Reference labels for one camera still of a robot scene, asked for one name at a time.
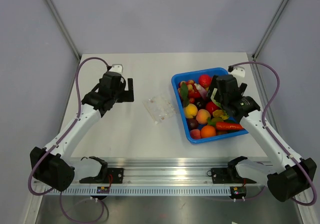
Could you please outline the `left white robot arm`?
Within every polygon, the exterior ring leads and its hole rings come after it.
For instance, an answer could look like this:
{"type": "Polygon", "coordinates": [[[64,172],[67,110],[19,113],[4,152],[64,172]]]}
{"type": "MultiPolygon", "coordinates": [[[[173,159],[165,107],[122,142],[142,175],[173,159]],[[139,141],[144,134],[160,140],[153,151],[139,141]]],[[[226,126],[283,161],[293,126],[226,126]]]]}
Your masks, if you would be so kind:
{"type": "Polygon", "coordinates": [[[76,171],[68,161],[85,134],[114,104],[134,101],[133,79],[124,79],[122,74],[122,65],[113,65],[83,97],[67,126],[45,147],[35,147],[30,152],[30,179],[35,178],[59,192],[70,186],[76,171]]]}

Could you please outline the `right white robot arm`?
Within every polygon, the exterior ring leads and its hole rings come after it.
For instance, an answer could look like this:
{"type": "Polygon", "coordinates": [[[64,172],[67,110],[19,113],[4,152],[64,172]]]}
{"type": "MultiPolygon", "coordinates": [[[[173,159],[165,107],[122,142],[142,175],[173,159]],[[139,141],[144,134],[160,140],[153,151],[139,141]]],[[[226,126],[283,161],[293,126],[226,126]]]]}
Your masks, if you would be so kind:
{"type": "Polygon", "coordinates": [[[227,169],[227,177],[232,182],[248,178],[268,187],[271,194],[280,202],[293,199],[296,195],[311,188],[313,199],[317,200],[313,179],[317,165],[312,158],[304,159],[294,151],[270,126],[260,106],[250,96],[244,96],[247,85],[238,84],[231,75],[215,75],[208,89],[208,97],[221,105],[228,116],[235,119],[249,132],[272,163],[272,167],[252,162],[244,157],[227,169]]]}

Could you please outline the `clear zip top bag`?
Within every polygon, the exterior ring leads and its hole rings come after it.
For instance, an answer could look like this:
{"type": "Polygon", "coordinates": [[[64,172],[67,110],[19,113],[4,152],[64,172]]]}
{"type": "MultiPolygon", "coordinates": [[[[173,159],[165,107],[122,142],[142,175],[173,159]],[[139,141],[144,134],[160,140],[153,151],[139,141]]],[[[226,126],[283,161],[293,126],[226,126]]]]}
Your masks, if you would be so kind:
{"type": "Polygon", "coordinates": [[[177,114],[176,109],[164,94],[158,94],[142,101],[153,122],[157,125],[177,114]]]}

